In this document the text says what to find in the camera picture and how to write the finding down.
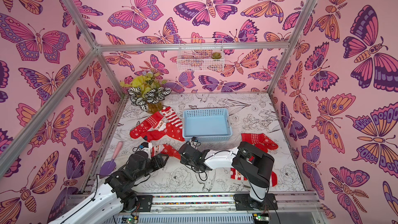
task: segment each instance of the pink garden trowel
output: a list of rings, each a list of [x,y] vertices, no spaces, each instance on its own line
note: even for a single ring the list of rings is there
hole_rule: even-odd
[[[114,169],[116,169],[115,158],[117,157],[117,154],[119,154],[120,150],[122,149],[122,146],[123,146],[123,142],[117,143],[116,149],[112,155],[112,160],[105,162],[99,171],[100,178],[109,176],[110,174],[112,174],[112,171]]]

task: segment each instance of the glass vase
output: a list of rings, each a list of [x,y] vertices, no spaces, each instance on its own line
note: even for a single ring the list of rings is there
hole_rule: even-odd
[[[163,108],[162,102],[158,102],[158,103],[155,103],[155,104],[152,104],[152,103],[148,102],[148,111],[147,111],[147,113],[154,114],[154,113],[162,110],[162,108]]]

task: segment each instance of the pink wall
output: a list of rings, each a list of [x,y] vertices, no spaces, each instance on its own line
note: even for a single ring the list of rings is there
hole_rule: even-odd
[[[331,11],[329,5],[340,6],[341,19],[336,17],[336,22],[330,26],[340,31],[340,38],[335,31],[328,32],[327,21],[321,23],[321,27],[326,26],[325,31],[314,26],[317,19],[328,18],[324,9]],[[398,127],[395,126],[398,119],[398,48],[395,45],[398,28],[391,24],[398,13],[396,2],[318,0],[316,10],[312,14],[313,30],[305,30],[301,36],[301,47],[309,44],[309,52],[298,60],[295,55],[290,57],[291,67],[284,80],[287,92],[276,87],[273,94],[279,117],[286,121],[284,131],[294,149],[302,177],[309,189],[317,191],[327,215],[333,218],[331,223],[398,221],[397,200],[393,197],[398,196],[394,187],[398,178]],[[358,45],[360,43],[363,43],[363,50]],[[388,46],[388,50],[385,46],[378,52],[371,49],[371,58],[354,62],[363,51],[379,43]],[[367,87],[366,80],[361,79],[364,85],[361,87],[353,77],[361,77],[358,66],[372,75]],[[375,80],[373,70],[378,71],[377,74],[386,74],[388,79],[382,76]],[[315,71],[327,76],[327,80],[319,83],[319,89],[314,81],[318,76]],[[293,117],[292,127],[290,120],[283,117],[288,116],[285,109]]]

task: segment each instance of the striped sock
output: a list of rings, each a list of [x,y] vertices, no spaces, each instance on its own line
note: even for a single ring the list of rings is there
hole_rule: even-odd
[[[169,123],[171,123],[175,127],[182,129],[182,121],[171,107],[163,107],[161,112],[162,112],[163,116],[166,117],[166,119]]]

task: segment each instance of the potted plant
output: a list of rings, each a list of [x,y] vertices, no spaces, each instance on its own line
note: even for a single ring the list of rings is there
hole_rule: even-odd
[[[155,79],[156,76],[158,74],[153,72],[144,72],[132,81],[132,87],[127,90],[131,104],[151,114],[163,108],[161,101],[172,92],[170,88],[162,87],[167,81],[159,82]]]

